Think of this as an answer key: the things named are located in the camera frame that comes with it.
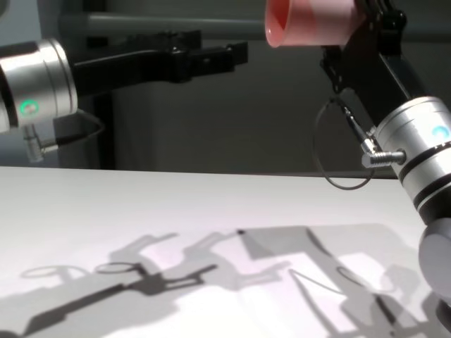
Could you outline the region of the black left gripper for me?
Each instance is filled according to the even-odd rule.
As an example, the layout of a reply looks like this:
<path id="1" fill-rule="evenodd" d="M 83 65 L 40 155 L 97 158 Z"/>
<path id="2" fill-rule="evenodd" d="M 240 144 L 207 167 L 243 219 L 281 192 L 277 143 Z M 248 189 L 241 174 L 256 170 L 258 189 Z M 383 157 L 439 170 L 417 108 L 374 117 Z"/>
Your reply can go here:
<path id="1" fill-rule="evenodd" d="M 105 47 L 70 53 L 70 69 L 78 96 L 92 96 L 146 82 L 187 82 L 194 77 L 230 73 L 248 62 L 248 43 L 202 46 L 202 32 L 160 32 L 157 41 L 167 51 Z"/>

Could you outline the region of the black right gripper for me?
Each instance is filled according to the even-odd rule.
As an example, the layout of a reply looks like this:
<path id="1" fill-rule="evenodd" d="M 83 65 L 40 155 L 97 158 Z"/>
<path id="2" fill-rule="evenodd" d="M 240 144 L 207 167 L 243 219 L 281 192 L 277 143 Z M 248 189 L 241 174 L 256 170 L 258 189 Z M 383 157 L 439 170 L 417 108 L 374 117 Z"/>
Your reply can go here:
<path id="1" fill-rule="evenodd" d="M 407 15 L 394 1 L 359 0 L 355 4 L 364 18 L 356 36 L 403 36 Z M 352 90 L 375 126 L 403 104 L 428 96 L 402 54 L 384 55 L 370 39 L 355 37 L 347 45 L 323 45 L 321 50 L 320 65 L 330 77 L 334 92 Z"/>

